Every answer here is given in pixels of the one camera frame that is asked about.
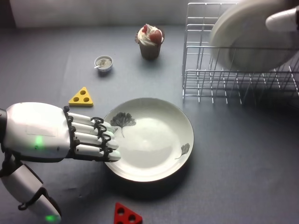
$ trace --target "whipped cream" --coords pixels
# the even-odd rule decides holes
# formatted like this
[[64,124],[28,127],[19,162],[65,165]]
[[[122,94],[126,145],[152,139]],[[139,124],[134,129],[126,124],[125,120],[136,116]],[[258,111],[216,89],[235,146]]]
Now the whipped cream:
[[150,40],[150,34],[154,33],[156,30],[159,30],[157,27],[153,27],[150,26],[149,24],[146,24],[146,26],[148,27],[148,30],[146,31],[146,33],[142,32],[143,27],[139,30],[138,32],[138,40],[143,44],[143,45],[157,45],[156,43],[152,42]]

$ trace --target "triangular block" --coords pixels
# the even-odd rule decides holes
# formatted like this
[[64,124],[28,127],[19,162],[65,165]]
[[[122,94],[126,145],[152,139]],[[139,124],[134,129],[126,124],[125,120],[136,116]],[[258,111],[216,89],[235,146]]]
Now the triangular block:
[[93,100],[90,97],[86,87],[83,87],[69,101],[70,106],[93,106]]
[[141,224],[142,217],[120,203],[115,204],[114,224]]

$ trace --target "cupcake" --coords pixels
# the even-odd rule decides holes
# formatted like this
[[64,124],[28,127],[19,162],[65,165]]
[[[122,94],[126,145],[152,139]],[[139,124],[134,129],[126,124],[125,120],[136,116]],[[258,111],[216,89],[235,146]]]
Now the cupcake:
[[153,60],[159,56],[161,44],[164,41],[164,32],[146,24],[136,34],[135,41],[139,44],[142,57]]

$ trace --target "white plate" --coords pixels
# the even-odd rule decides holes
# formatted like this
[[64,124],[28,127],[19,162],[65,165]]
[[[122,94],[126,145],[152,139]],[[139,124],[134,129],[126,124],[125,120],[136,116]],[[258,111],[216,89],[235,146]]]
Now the white plate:
[[[289,0],[244,0],[227,10],[214,25],[210,45],[215,47],[297,48],[296,32],[271,32],[266,19],[292,8]],[[245,71],[269,71],[287,62],[296,51],[221,49],[218,62],[225,68]],[[217,59],[218,49],[212,50]]]
[[105,121],[115,127],[121,153],[119,161],[106,165],[128,180],[150,182],[165,178],[176,172],[192,151],[190,121],[167,101],[133,99],[113,109]]

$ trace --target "back of robotic hand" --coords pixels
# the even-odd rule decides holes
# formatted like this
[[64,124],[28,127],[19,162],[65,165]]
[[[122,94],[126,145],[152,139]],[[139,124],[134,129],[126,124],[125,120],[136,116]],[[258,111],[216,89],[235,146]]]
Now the back of robotic hand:
[[118,161],[113,129],[103,119],[69,112],[66,106],[19,103],[0,109],[0,143],[5,159],[0,178],[9,193],[42,219],[59,223],[61,212],[42,180],[22,161],[59,162],[64,158]]

